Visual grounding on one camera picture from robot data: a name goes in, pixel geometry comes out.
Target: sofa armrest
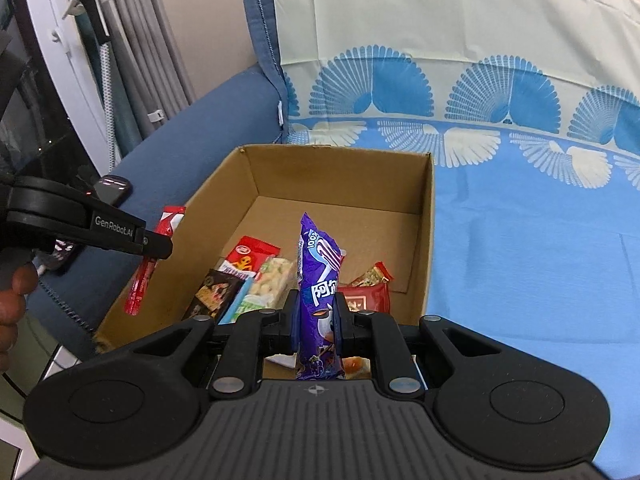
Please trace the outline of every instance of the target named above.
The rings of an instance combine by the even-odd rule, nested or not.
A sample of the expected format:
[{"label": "sofa armrest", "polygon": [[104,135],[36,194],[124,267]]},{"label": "sofa armrest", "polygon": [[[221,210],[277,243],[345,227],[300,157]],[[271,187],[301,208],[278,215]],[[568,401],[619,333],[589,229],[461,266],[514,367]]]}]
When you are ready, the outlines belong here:
[{"label": "sofa armrest", "polygon": [[[132,183],[132,193],[121,209],[155,227],[162,208],[186,203],[234,148],[279,138],[279,99],[258,67],[237,74],[199,99],[113,171]],[[86,360],[94,354],[90,330],[98,328],[139,261],[130,254],[85,248],[63,276],[47,273],[42,277],[73,313],[63,312],[40,286],[30,295],[28,309],[54,338]]]}]

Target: black snack package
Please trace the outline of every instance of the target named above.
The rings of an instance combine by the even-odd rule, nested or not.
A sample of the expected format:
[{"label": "black snack package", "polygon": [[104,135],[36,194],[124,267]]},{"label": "black snack package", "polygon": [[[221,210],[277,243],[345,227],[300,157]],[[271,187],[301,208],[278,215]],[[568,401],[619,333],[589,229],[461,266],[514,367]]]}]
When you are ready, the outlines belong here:
[{"label": "black snack package", "polygon": [[244,280],[216,269],[209,269],[182,319],[204,314],[219,320],[232,303]]}]

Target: cardboard box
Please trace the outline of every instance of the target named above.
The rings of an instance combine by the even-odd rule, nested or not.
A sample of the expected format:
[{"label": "cardboard box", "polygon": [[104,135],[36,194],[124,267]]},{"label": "cardboard box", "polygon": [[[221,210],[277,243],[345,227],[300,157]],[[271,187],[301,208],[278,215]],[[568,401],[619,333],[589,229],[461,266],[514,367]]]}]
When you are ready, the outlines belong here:
[{"label": "cardboard box", "polygon": [[[391,314],[417,324],[426,304],[433,247],[431,156],[329,146],[262,144],[234,150],[189,200],[172,256],[158,263],[138,316],[121,293],[97,338],[117,348],[182,319],[207,271],[243,235],[295,261],[300,218],[347,251],[340,282],[381,260],[395,277]],[[277,365],[265,368],[278,375]]]}]

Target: bed sheet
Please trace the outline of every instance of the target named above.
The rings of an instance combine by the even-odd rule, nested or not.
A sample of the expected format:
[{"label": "bed sheet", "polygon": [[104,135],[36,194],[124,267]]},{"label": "bed sheet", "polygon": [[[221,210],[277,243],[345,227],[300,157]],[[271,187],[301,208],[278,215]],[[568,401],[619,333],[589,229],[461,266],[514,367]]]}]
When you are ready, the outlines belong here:
[{"label": "bed sheet", "polygon": [[273,2],[287,142],[432,153],[427,311],[597,384],[640,474],[640,4]]}]

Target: biscuit package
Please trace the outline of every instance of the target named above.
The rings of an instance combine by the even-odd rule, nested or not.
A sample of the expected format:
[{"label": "biscuit package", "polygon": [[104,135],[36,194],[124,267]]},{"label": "biscuit package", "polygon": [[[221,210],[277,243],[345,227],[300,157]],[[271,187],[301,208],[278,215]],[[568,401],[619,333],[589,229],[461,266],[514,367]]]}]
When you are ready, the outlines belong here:
[{"label": "biscuit package", "polygon": [[342,253],[335,241],[320,231],[306,213],[300,223],[300,349],[296,378],[343,378],[344,370],[340,358],[335,355],[332,310]]},{"label": "biscuit package", "polygon": [[261,308],[277,308],[287,285],[290,285],[293,263],[286,258],[269,258],[261,266],[260,271],[247,291],[247,294],[236,311],[231,322],[251,310]]}]

